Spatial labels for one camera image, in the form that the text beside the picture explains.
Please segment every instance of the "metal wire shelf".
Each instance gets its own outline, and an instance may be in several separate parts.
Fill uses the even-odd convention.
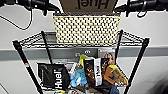
[[[60,44],[56,41],[56,32],[45,32],[45,38],[47,40],[47,46],[49,48],[71,48],[71,47],[111,47],[116,46],[113,44]],[[123,32],[120,46],[141,46],[143,38],[135,36],[133,34]],[[35,34],[28,38],[19,41],[25,48],[46,48],[41,33]]]

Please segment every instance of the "black bag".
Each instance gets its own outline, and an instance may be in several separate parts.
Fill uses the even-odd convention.
[[[100,61],[100,67],[101,67],[101,76],[102,76],[102,84],[99,86],[96,86],[96,76],[94,71],[94,59],[93,60],[84,60],[84,70],[87,82],[89,86],[92,88],[111,88],[111,84],[103,79],[103,76],[105,74],[106,68],[108,67],[108,58],[101,58]]]
[[[65,90],[70,84],[70,76],[63,64],[38,63],[38,76],[43,87]]]

